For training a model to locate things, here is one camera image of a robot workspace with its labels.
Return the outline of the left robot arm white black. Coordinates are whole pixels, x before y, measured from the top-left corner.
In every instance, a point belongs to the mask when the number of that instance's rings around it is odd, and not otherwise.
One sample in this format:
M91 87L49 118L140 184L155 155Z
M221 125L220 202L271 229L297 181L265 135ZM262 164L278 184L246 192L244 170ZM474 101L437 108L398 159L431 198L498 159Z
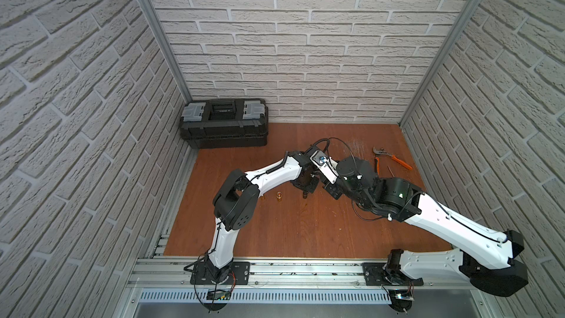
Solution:
M213 198L215 234L210 249L183 270L195 278L201 274L215 284L233 277L234 248L241 228L250 222L259 198L287 183L320 178L332 185L338 179L338 162L316 144L306 151L286 152L276 163L255 171L232 171Z

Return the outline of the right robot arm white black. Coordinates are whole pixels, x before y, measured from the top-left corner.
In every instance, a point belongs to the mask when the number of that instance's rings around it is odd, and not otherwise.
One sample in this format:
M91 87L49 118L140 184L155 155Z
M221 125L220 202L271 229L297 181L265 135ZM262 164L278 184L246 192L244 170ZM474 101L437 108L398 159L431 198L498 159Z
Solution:
M328 156L316 156L313 161L327 182L326 190L334 197L345 195L375 219L416 226L453 246L429 253L392 250L383 267L390 284L449 278L498 297L510 297L528 285L528 268L517 260L525 249L519 232L482 226L407 180L381 178L370 163L359 158L336 162Z

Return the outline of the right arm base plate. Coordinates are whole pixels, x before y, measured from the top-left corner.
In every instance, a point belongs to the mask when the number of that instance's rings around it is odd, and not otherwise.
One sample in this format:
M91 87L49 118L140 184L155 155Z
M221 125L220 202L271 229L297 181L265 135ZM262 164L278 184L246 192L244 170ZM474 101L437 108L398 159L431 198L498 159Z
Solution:
M422 278L413 279L398 269L387 269L384 263L362 263L367 286L423 286Z

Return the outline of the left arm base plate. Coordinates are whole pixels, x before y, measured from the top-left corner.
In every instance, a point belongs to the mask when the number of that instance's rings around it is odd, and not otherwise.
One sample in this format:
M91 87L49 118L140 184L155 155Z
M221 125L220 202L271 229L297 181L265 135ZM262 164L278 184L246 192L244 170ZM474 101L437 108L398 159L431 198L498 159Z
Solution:
M216 268L208 261L195 262L191 267L186 267L186 272L191 273L190 284L202 285L241 285L249 282L251 263L248 261L232 261L221 269Z

